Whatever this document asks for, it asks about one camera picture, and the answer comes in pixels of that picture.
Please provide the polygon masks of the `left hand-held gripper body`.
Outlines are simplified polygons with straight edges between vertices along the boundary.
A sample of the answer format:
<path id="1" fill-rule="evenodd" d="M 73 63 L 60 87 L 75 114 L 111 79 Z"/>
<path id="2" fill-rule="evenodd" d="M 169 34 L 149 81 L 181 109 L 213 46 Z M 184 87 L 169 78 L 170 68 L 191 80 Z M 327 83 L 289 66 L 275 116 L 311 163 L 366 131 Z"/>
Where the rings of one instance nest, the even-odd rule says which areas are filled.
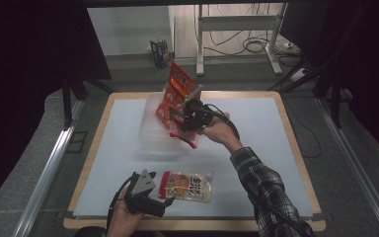
<path id="1" fill-rule="evenodd" d="M 149 197 L 155 187 L 154 179 L 146 169 L 140 174 L 134 173 L 124 197 L 128 210 L 131 213 L 140 212 L 162 217 L 165 213 L 163 203 Z"/>

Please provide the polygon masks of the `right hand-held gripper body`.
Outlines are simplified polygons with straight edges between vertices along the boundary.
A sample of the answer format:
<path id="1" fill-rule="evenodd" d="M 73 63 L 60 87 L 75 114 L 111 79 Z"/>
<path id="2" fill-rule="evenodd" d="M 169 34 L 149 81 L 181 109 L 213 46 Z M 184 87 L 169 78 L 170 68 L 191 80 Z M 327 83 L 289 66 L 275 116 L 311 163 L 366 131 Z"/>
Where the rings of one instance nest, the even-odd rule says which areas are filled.
<path id="1" fill-rule="evenodd" d="M 179 104 L 180 117 L 184 120 L 181 130 L 184 132 L 200 130 L 212 122 L 214 111 L 200 100 L 201 89 L 202 85 L 199 85 Z"/>

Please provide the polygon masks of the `clear snack packet red edge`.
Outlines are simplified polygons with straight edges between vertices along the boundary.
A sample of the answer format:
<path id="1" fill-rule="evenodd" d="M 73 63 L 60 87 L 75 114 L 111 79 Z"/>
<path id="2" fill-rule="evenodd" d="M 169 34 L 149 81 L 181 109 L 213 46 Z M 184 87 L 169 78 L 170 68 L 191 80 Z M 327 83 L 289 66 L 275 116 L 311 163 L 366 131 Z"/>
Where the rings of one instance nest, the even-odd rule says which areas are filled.
<path id="1" fill-rule="evenodd" d="M 201 174 L 166 171 L 161 179 L 158 197 L 208 203 L 211 200 L 210 178 Z"/>

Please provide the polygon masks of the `clear plastic storage box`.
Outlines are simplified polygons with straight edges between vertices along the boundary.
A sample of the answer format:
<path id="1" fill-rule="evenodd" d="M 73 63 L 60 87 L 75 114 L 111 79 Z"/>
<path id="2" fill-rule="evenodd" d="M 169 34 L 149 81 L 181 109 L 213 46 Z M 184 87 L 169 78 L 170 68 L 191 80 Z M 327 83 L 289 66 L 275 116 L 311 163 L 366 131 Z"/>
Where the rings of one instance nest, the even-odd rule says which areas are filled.
<path id="1" fill-rule="evenodd" d="M 170 131 L 156 117 L 156 110 L 163 100 L 163 94 L 152 93 L 145 102 L 138 137 L 145 152 L 159 155 L 179 154 L 188 146 L 184 141 L 170 136 Z"/>

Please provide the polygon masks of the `person's right hand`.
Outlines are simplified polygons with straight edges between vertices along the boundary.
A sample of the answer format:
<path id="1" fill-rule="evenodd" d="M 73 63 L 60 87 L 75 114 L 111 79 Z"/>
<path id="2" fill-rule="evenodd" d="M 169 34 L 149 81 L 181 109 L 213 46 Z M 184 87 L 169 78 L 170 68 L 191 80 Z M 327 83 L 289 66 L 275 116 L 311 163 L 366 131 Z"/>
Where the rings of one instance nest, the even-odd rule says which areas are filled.
<path id="1" fill-rule="evenodd" d="M 211 141 L 222 144 L 231 154 L 243 147 L 233 129 L 221 118 L 213 118 L 210 125 L 196 132 L 205 135 Z"/>

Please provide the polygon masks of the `person's left hand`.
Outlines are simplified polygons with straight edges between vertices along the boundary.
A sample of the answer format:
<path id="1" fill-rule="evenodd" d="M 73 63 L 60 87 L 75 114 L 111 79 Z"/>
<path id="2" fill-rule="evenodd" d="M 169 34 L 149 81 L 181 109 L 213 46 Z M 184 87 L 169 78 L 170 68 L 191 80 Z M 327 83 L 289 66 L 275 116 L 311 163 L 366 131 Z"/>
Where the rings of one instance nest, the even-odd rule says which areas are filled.
<path id="1" fill-rule="evenodd" d="M 124 188 L 114 206 L 111 224 L 107 232 L 107 237 L 131 237 L 138 227 L 144 214 L 140 212 L 130 213 L 125 200 L 127 188 Z"/>

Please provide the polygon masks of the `blue carton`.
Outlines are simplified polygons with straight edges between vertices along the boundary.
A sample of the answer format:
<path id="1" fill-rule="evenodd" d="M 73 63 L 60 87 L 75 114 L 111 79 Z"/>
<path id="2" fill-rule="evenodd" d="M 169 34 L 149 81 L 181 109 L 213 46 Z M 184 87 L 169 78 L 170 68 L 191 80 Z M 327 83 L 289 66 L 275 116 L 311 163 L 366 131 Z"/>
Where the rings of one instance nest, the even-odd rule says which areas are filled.
<path id="1" fill-rule="evenodd" d="M 158 68 L 164 68 L 169 65 L 170 54 L 167 42 L 164 39 L 150 42 L 154 64 Z"/>

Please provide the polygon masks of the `white metal stand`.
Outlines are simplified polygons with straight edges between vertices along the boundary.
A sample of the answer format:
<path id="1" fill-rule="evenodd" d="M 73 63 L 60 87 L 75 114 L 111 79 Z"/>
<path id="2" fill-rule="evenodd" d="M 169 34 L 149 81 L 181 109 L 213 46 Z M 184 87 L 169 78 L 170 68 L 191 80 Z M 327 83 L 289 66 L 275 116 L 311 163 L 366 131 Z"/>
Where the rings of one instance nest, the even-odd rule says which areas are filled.
<path id="1" fill-rule="evenodd" d="M 195 20 L 195 32 L 197 33 L 196 75 L 204 74 L 203 33 L 225 31 L 271 31 L 271 36 L 265 44 L 265 53 L 275 75 L 281 75 L 282 69 L 275 57 L 274 47 L 286 10 L 283 3 L 276 15 L 265 16 L 224 16 L 204 17 L 202 6 L 198 6 L 198 17 Z"/>

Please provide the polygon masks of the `black stand legs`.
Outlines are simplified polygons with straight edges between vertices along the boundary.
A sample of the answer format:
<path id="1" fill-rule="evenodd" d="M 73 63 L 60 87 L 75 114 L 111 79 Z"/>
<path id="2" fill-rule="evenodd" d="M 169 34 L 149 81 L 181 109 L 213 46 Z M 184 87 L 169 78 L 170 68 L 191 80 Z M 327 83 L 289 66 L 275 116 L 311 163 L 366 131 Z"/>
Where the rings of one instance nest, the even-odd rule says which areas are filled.
<path id="1" fill-rule="evenodd" d="M 85 101 L 88 98 L 88 91 L 81 80 L 65 78 L 62 87 L 63 111 L 64 111 L 64 129 L 67 130 L 73 123 L 73 112 L 71 106 L 71 95 L 79 101 Z"/>

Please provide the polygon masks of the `white power strip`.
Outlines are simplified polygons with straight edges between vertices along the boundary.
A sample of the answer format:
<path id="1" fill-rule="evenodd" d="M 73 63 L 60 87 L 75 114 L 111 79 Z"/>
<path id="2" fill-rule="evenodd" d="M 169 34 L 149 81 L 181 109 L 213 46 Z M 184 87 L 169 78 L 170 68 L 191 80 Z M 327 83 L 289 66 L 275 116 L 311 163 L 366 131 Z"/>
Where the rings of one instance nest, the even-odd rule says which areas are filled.
<path id="1" fill-rule="evenodd" d="M 300 68 L 297 72 L 295 72 L 291 77 L 290 80 L 295 82 L 305 76 L 308 73 L 308 71 L 305 68 Z"/>

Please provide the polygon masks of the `black tripod stand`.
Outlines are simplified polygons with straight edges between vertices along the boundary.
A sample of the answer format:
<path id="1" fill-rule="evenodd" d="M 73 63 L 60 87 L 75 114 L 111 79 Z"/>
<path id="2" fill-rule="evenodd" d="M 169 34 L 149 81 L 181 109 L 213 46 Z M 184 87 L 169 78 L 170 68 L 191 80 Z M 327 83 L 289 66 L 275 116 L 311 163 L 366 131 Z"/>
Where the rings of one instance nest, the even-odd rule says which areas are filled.
<path id="1" fill-rule="evenodd" d="M 300 59 L 286 74 L 285 76 L 269 88 L 270 91 L 277 89 L 280 93 L 289 93 L 297 87 L 316 79 L 316 84 L 312 90 L 315 98 L 324 98 L 330 89 L 333 90 L 330 99 L 330 118 L 335 123 L 336 128 L 341 128 L 340 122 L 340 102 L 341 102 L 341 84 L 337 76 L 337 67 L 335 61 L 331 58 L 321 66 L 313 67 L 308 73 L 300 77 L 298 80 L 292 82 L 287 86 L 283 83 L 290 79 L 296 72 L 303 66 L 308 64 L 309 61 L 305 58 Z"/>

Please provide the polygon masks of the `black curtain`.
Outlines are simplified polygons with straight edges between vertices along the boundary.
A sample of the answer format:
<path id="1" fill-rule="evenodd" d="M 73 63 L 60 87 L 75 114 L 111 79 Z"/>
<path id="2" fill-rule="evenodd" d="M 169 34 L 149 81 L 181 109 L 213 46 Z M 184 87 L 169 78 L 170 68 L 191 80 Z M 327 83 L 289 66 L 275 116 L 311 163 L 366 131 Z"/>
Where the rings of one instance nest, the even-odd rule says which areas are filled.
<path id="1" fill-rule="evenodd" d="M 350 109 L 379 142 L 379 0 L 292 1 L 280 34 L 312 67 L 335 61 Z"/>
<path id="2" fill-rule="evenodd" d="M 62 0 L 0 0 L 0 188 L 65 82 L 110 73 L 88 9 Z"/>

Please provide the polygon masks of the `aluminium rail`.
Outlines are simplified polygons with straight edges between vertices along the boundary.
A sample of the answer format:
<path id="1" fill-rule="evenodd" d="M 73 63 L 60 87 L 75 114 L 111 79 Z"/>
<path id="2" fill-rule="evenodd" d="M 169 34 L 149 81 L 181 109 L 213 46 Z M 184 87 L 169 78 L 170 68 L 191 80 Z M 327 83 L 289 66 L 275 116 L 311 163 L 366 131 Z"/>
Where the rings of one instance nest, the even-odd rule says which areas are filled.
<path id="1" fill-rule="evenodd" d="M 331 131 L 335 137 L 335 141 L 340 147 L 341 153 L 345 158 L 353 176 L 357 180 L 360 188 L 362 189 L 365 198 L 369 202 L 369 205 L 375 214 L 379 222 L 379 193 L 375 186 L 371 182 L 369 176 L 362 167 L 357 155 L 352 149 L 349 141 L 345 137 L 343 130 L 338 128 L 330 115 L 330 107 L 324 99 L 316 99 L 316 103 L 320 108 L 320 111 Z"/>
<path id="2" fill-rule="evenodd" d="M 82 101 L 76 101 L 74 103 L 73 109 L 71 110 L 73 119 L 57 137 L 53 149 L 41 172 L 32 195 L 19 219 L 19 222 L 16 225 L 12 237 L 29 237 L 84 105 L 85 103 Z"/>

